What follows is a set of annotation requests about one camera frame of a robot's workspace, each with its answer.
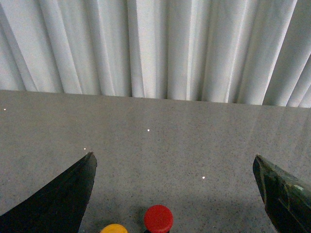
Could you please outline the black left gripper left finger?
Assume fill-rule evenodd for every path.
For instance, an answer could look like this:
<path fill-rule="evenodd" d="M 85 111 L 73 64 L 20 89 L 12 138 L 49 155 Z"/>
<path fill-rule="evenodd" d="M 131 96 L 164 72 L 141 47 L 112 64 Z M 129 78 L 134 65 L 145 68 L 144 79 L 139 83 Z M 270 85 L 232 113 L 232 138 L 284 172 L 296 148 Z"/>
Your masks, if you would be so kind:
<path fill-rule="evenodd" d="M 97 159 L 89 152 L 0 217 L 2 233 L 76 233 L 94 185 Z"/>

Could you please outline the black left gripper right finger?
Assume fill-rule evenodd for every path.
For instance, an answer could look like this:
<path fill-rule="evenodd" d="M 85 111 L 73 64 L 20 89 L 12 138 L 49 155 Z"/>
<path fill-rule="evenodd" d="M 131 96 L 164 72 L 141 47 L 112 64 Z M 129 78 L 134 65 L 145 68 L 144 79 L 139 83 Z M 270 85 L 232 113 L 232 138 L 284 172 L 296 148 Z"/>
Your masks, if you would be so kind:
<path fill-rule="evenodd" d="M 311 231 L 311 186 L 261 155 L 253 173 L 264 209 L 278 233 Z"/>

